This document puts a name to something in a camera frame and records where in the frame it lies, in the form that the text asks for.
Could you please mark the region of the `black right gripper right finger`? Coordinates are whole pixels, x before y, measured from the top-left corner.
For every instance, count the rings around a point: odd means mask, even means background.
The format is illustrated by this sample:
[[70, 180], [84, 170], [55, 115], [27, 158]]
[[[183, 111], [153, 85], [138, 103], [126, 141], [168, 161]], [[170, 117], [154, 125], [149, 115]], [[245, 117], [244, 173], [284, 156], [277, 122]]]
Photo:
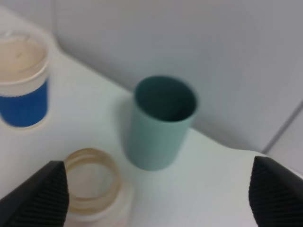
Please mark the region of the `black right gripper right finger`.
[[254, 158], [248, 198], [259, 227], [303, 225], [303, 180], [269, 157]]

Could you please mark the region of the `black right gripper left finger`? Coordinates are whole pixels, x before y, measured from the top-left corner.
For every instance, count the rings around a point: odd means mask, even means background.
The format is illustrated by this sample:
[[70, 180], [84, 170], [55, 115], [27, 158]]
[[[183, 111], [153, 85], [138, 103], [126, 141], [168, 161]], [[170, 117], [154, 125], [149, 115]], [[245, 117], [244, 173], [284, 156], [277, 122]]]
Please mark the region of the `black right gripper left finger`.
[[69, 206], [63, 161], [50, 161], [0, 200], [2, 227], [62, 227]]

